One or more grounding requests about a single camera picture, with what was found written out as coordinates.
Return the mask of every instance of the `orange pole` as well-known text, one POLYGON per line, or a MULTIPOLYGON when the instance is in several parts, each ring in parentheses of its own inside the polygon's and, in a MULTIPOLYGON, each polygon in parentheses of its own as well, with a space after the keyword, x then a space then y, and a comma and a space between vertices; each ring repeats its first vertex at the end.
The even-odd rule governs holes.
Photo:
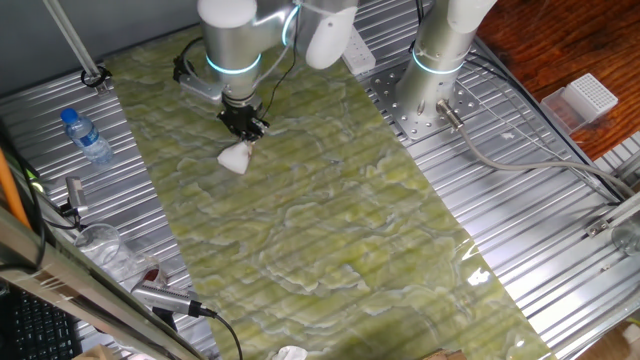
POLYGON ((9 203, 9 210, 11 211, 13 216, 15 216, 24 226, 31 229, 29 219, 27 219, 27 214, 24 212, 24 208, 22 207, 22 200, 20 200, 18 188, 16 187, 15 181, 13 181, 11 170, 9 169, 9 165, 7 164, 7 159, 4 157, 4 153, 1 150, 0 185, 2 185, 2 188, 4 189, 4 194, 7 197, 7 202, 9 203))

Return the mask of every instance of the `robotic arm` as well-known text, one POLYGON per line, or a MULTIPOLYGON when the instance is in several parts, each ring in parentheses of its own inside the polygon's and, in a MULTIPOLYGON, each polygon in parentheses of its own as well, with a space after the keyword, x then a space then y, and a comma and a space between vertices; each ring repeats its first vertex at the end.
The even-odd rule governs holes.
POLYGON ((398 106, 411 123, 437 123, 478 26, 497 0, 437 0, 418 29, 412 60, 396 85, 398 106))
POLYGON ((274 46, 294 51, 309 66, 325 69, 344 52, 357 0, 199 0, 207 63, 216 83, 193 79, 178 60, 174 79, 191 92, 224 105, 218 117, 243 141, 260 139, 269 124, 258 118, 256 95, 262 53, 274 46))

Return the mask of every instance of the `wooden table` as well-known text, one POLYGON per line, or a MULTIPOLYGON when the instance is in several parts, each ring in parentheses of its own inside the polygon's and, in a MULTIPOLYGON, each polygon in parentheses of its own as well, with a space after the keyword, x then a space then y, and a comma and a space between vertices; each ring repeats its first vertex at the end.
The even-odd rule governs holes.
POLYGON ((572 134, 591 159, 640 130, 640 0, 498 0, 478 34, 538 101, 585 73, 618 97, 572 134))

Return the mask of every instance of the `mounting plate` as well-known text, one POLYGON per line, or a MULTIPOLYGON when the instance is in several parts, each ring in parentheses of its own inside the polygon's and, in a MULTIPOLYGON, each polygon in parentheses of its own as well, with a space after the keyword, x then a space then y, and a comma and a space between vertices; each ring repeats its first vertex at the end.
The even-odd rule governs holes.
MULTIPOLYGON (((373 76, 370 80, 371 89, 378 94, 382 108, 391 114, 396 124, 402 128, 402 131, 410 139, 419 140, 450 126, 450 124, 442 116, 431 121, 426 119, 424 121, 409 120, 409 110, 403 109, 396 97, 396 84, 400 81, 406 69, 407 65, 402 64, 373 76)), ((475 113, 480 106, 473 95, 469 94, 457 83, 454 85, 453 96, 449 99, 449 105, 462 119, 475 113)))

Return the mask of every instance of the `white cloth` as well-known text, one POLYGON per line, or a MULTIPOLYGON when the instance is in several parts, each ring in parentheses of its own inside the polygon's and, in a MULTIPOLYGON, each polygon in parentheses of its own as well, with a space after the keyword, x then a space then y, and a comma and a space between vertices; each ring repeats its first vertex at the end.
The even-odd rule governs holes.
POLYGON ((297 346, 285 346, 271 360, 304 360, 307 358, 307 350, 297 346))

